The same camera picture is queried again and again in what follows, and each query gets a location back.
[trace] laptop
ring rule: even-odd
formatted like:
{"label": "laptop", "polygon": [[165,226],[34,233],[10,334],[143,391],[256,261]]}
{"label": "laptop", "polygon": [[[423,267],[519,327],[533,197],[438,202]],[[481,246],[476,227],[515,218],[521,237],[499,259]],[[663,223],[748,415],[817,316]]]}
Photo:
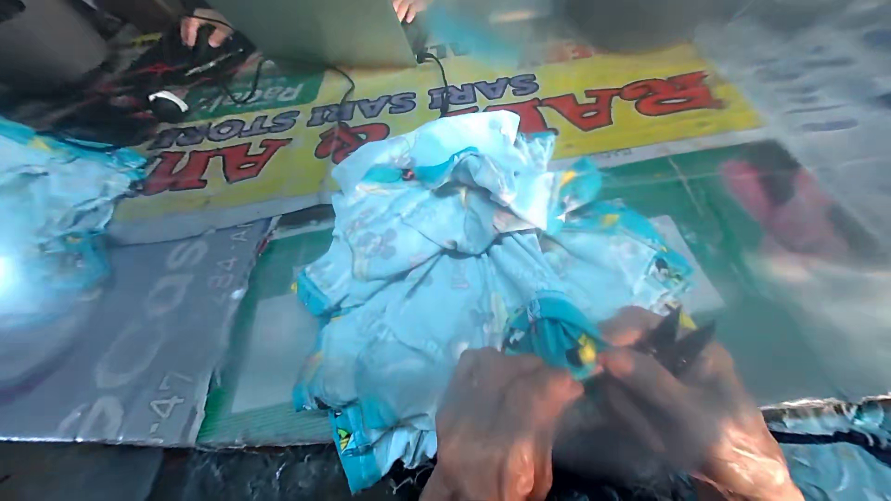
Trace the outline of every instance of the laptop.
{"label": "laptop", "polygon": [[416,19],[390,0],[209,0],[263,55],[282,66],[411,67],[423,47]]}

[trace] hand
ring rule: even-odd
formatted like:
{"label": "hand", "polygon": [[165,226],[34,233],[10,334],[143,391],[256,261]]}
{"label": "hand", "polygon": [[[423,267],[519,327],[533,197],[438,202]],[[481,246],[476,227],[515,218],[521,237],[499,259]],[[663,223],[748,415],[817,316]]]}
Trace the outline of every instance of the hand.
{"label": "hand", "polygon": [[213,9],[195,9],[194,15],[200,18],[210,18],[219,20],[220,22],[208,21],[196,17],[187,17],[179,23],[179,36],[183,39],[183,43],[195,47],[195,41],[198,38],[198,28],[205,24],[212,24],[217,29],[210,34],[208,44],[211,47],[219,47],[223,42],[232,35],[232,27],[219,12]]}
{"label": "hand", "polygon": [[418,12],[427,10],[426,0],[393,0],[393,10],[399,22],[412,22]]}
{"label": "hand", "polygon": [[730,354],[712,343],[680,377],[631,347],[661,317],[624,308],[601,326],[618,348],[599,355],[603,414],[705,493],[742,499],[803,499],[780,446],[742,387]]}
{"label": "hand", "polygon": [[421,501],[544,499],[556,422],[581,394],[541,358],[465,351],[437,412],[437,466]]}

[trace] tarpaulin banner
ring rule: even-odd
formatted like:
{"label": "tarpaulin banner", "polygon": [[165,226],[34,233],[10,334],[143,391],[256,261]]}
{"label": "tarpaulin banner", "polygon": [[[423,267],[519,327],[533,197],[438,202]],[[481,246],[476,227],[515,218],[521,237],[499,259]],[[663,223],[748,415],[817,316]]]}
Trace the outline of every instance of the tarpaulin banner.
{"label": "tarpaulin banner", "polygon": [[[691,45],[615,55],[561,42],[548,45],[542,61],[519,65],[483,62],[457,44],[427,50],[445,67],[447,97],[433,61],[405,70],[344,69],[356,90],[342,105],[349,88],[343,75],[285,74],[271,62],[244,105],[216,87],[193,90],[186,100],[196,120],[160,130],[143,147],[150,174],[116,219],[293,197],[312,205],[317,198],[308,195],[336,188],[326,184],[332,162],[436,119],[444,98],[449,114],[510,110],[520,115],[522,132],[557,133],[556,159],[759,126]],[[230,85],[235,99],[249,96],[252,77],[247,72]]]}

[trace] light blue cloth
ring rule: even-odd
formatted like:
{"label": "light blue cloth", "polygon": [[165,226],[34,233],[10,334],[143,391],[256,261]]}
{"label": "light blue cloth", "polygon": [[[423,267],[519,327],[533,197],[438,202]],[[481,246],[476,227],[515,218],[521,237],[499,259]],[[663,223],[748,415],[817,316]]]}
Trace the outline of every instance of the light blue cloth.
{"label": "light blue cloth", "polygon": [[891,498],[891,468],[854,444],[780,444],[789,474],[805,499],[882,501]]}
{"label": "light blue cloth", "polygon": [[[439,399],[464,350],[507,340],[581,377],[591,360],[573,350],[599,338],[593,325],[628,304],[659,311],[688,285],[689,266],[645,218],[591,205],[594,165],[549,171],[553,136],[518,125],[508,111],[439,119],[332,172],[334,239],[298,277],[328,323],[294,396],[333,407],[354,491],[397,459],[435,453]],[[581,207],[584,218],[568,213]]]}
{"label": "light blue cloth", "polygon": [[145,159],[93,146],[0,119],[0,331],[46,320],[106,274],[93,236]]}

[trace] red lettering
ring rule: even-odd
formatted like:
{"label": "red lettering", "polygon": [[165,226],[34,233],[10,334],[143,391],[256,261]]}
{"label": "red lettering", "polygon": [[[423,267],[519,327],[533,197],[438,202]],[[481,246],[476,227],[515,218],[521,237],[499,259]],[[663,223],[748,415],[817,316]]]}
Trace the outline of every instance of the red lettering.
{"label": "red lettering", "polygon": [[315,157],[323,159],[331,156],[331,161],[341,163],[363,144],[387,139],[387,136],[389,136],[389,126],[384,123],[355,127],[339,123],[319,135],[322,141],[315,147]]}
{"label": "red lettering", "polygon": [[541,100],[534,97],[528,101],[511,104],[492,104],[486,107],[486,111],[507,110],[519,115],[519,132],[532,133],[548,130],[548,124],[544,121],[544,115],[538,110]]}
{"label": "red lettering", "polygon": [[466,115],[468,113],[476,113],[479,111],[479,106],[470,106],[469,108],[462,108],[460,110],[451,110],[445,115],[447,117],[453,117],[455,115]]}
{"label": "red lettering", "polygon": [[158,154],[160,162],[145,179],[143,184],[144,195],[154,195],[170,190],[178,192],[183,190],[199,190],[208,184],[201,179],[208,169],[208,163],[214,151],[190,152],[189,160],[177,170],[176,165],[185,156],[185,152],[161,152]]}
{"label": "red lettering", "polygon": [[705,79],[705,71],[677,75],[667,80],[648,78],[622,87],[619,96],[626,101],[635,101],[637,112],[648,117],[721,108],[721,101],[712,96],[704,83]]}
{"label": "red lettering", "polygon": [[580,130],[590,132],[612,125],[612,101],[620,92],[621,89],[592,89],[584,91],[584,95],[593,97],[593,103],[580,104],[574,94],[564,94],[543,99],[542,105],[553,108]]}
{"label": "red lettering", "polygon": [[248,153],[250,143],[226,146],[216,150],[215,156],[223,157],[223,176],[227,183],[238,183],[257,177],[266,163],[273,158],[279,148],[290,144],[293,139],[264,139],[260,141],[260,153]]}

